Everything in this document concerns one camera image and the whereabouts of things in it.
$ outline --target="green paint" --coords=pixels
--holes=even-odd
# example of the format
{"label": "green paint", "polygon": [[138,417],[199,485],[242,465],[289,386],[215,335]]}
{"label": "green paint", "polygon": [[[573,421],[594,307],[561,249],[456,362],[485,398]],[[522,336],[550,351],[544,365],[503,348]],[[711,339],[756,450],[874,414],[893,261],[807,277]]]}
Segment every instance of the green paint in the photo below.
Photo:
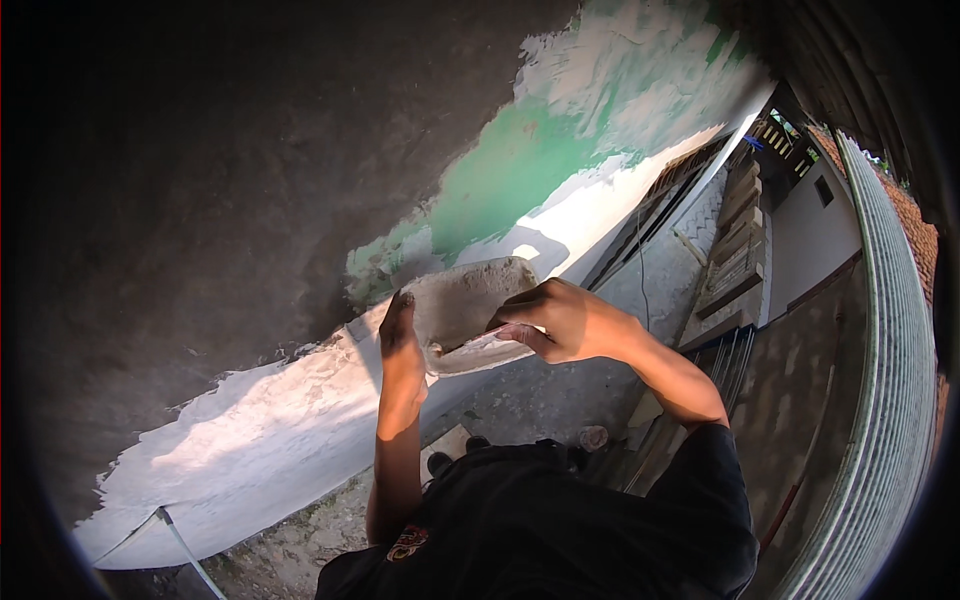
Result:
{"label": "green paint", "polygon": [[500,110],[480,133],[477,146],[444,175],[427,218],[433,253],[449,267],[470,244],[502,238],[571,174],[612,154],[594,153],[602,131],[577,136],[580,120],[552,117],[546,104],[536,100]]}
{"label": "green paint", "polygon": [[354,281],[347,286],[348,294],[355,299],[377,301],[393,289],[390,275],[403,264],[400,248],[403,240],[423,230],[426,218],[417,211],[414,216],[401,221],[390,233],[380,236],[347,254],[347,273]]}
{"label": "green paint", "polygon": [[730,52],[730,58],[728,62],[733,62],[734,64],[739,63],[741,60],[747,58],[747,55],[753,52],[753,48],[746,39],[743,38],[743,35],[740,35],[740,39],[736,41],[736,44],[733,46],[733,50]]}
{"label": "green paint", "polygon": [[[390,275],[411,259],[442,261],[449,267],[467,247],[502,239],[571,176],[594,169],[610,156],[624,156],[626,167],[633,168],[730,118],[736,96],[716,91],[727,86],[739,90],[752,82],[752,77],[735,74],[753,73],[749,69],[756,63],[747,59],[748,44],[738,40],[729,59],[714,64],[732,39],[732,32],[719,25],[715,0],[640,4],[638,13],[624,12],[630,1],[588,0],[567,30],[556,34],[550,49],[542,56],[537,56],[540,50],[530,51],[528,63],[534,60],[539,66],[531,67],[537,69],[533,79],[524,79],[525,93],[502,108],[472,150],[447,168],[439,194],[389,234],[349,254],[348,293],[354,301],[370,304],[383,298],[392,288]],[[670,11],[672,27],[662,27],[664,15],[658,11]],[[625,15],[636,15],[636,22],[625,22]],[[614,23],[636,31],[620,36]],[[609,36],[600,42],[606,45],[593,66],[594,77],[603,79],[574,78],[580,86],[576,89],[589,93],[565,105],[550,105],[551,90],[564,79],[564,65],[573,56],[564,53],[579,47],[583,40],[578,36],[584,32],[591,43],[597,43],[598,32]],[[704,40],[714,33],[707,49]],[[690,57],[691,51],[704,59],[672,59]],[[744,70],[741,62],[750,66]],[[662,96],[671,86],[676,93]],[[568,88],[560,89],[567,101]],[[705,94],[705,89],[712,91]],[[631,110],[632,103],[646,111]],[[404,255],[411,249],[417,256]]]}
{"label": "green paint", "polygon": [[727,42],[730,41],[730,38],[733,37],[733,33],[720,30],[720,33],[717,34],[717,38],[713,41],[713,45],[710,46],[710,49],[707,50],[707,57],[705,60],[707,64],[713,64],[717,57],[720,56],[720,52],[723,50],[723,47],[727,45]]}

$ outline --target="person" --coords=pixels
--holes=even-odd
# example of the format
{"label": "person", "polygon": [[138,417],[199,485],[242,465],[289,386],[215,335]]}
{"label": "person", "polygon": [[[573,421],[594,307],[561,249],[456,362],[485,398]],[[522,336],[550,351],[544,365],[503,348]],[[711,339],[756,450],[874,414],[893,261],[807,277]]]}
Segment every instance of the person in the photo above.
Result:
{"label": "person", "polygon": [[380,326],[383,387],[367,509],[371,547],[333,559],[317,598],[734,598],[758,544],[727,413],[696,366],[639,320],[552,278],[507,300],[490,328],[548,363],[627,363],[686,428],[645,497],[586,483],[558,444],[469,451],[421,492],[427,395],[414,299]]}

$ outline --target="shoe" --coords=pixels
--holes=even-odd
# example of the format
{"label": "shoe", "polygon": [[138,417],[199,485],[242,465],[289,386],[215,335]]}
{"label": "shoe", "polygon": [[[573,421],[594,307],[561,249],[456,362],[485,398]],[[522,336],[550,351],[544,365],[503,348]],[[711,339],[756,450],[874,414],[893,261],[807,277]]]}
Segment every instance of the shoe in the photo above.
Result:
{"label": "shoe", "polygon": [[453,466],[453,459],[442,452],[434,452],[430,458],[426,459],[426,469],[434,479],[443,477],[450,467]]}
{"label": "shoe", "polygon": [[487,438],[483,436],[470,436],[470,439],[467,440],[467,452],[472,452],[473,450],[479,450],[480,448],[485,448],[491,445],[487,441]]}

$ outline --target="window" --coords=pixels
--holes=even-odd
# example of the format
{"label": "window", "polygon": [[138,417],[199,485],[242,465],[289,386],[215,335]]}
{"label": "window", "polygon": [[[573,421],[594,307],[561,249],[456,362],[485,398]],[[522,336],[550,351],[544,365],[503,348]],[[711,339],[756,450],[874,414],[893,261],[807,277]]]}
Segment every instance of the window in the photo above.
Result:
{"label": "window", "polygon": [[816,181],[813,182],[813,186],[817,188],[817,194],[820,195],[820,202],[824,203],[824,207],[833,200],[833,192],[830,191],[830,186],[827,185],[827,180],[824,179],[824,176],[820,176]]}

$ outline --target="finger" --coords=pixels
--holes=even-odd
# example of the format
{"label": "finger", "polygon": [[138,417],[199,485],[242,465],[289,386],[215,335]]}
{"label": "finger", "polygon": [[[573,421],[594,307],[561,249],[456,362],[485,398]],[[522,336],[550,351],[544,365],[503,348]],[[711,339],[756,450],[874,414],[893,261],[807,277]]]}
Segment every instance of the finger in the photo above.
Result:
{"label": "finger", "polygon": [[544,299],[537,299],[518,304],[504,304],[496,309],[493,318],[487,324],[487,330],[507,323],[545,326],[543,322]]}
{"label": "finger", "polygon": [[541,288],[542,285],[543,284],[538,285],[532,290],[527,290],[526,292],[520,292],[516,296],[510,296],[503,301],[503,304],[520,304],[522,302],[530,302],[536,300],[537,298],[541,298],[543,296],[543,289]]}
{"label": "finger", "polygon": [[513,340],[525,344],[547,362],[551,362],[550,359],[557,349],[557,344],[545,333],[528,324],[514,324],[504,327],[502,331],[496,334],[496,337],[500,340]]}
{"label": "finger", "polygon": [[407,293],[400,297],[400,310],[396,315],[396,331],[402,335],[414,333],[414,311],[417,309],[417,300],[413,294]]}
{"label": "finger", "polygon": [[390,306],[387,307],[387,314],[383,317],[383,323],[380,324],[381,337],[388,333],[391,336],[409,333],[413,329],[415,307],[413,294],[396,290]]}

